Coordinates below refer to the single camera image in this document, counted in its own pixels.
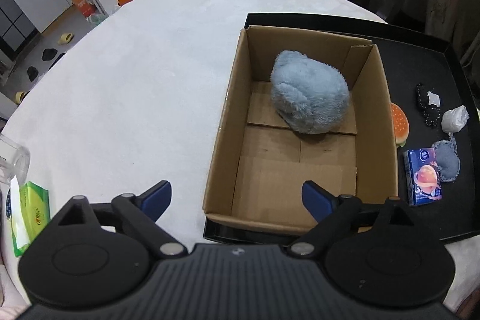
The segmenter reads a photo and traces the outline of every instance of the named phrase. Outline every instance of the blue plush toy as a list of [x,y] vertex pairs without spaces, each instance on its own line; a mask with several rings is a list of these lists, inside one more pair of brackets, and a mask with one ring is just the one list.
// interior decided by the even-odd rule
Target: blue plush toy
[[326,133],[342,122],[350,96],[337,69],[300,52],[283,51],[271,81],[273,106],[294,131]]

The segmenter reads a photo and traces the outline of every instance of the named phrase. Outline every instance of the gray floor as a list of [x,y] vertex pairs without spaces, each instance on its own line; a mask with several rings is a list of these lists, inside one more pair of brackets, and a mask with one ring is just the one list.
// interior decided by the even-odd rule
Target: gray floor
[[[19,55],[14,71],[10,74],[6,84],[0,86],[0,91],[11,100],[14,100],[18,91],[30,91],[37,79],[49,70],[58,55],[72,48],[92,29],[93,26],[77,9],[72,7],[67,10]],[[63,33],[73,33],[75,35],[67,45],[58,44],[58,39]],[[58,53],[53,60],[44,62],[42,61],[42,54],[47,48],[55,48]],[[27,75],[27,69],[30,66],[38,70],[38,77],[33,82],[28,79]]]

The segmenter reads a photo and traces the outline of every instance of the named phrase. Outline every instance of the white crumpled plastic bag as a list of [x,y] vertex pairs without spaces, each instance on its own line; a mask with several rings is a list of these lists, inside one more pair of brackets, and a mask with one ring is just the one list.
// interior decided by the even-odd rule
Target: white crumpled plastic bag
[[442,117],[442,129],[445,133],[455,133],[462,130],[469,119],[467,108],[462,105],[448,110]]

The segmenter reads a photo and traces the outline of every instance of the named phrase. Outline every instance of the peach illustration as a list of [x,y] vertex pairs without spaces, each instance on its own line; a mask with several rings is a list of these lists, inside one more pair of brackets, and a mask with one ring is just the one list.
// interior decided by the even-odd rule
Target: peach illustration
[[437,173],[435,169],[428,164],[420,167],[419,171],[413,176],[413,180],[426,194],[431,194],[438,188]]

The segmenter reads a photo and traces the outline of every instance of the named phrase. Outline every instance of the blue tissue pack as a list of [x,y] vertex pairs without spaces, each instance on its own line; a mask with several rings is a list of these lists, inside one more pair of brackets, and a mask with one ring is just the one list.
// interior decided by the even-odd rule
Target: blue tissue pack
[[435,149],[407,150],[403,157],[409,205],[423,205],[441,199]]

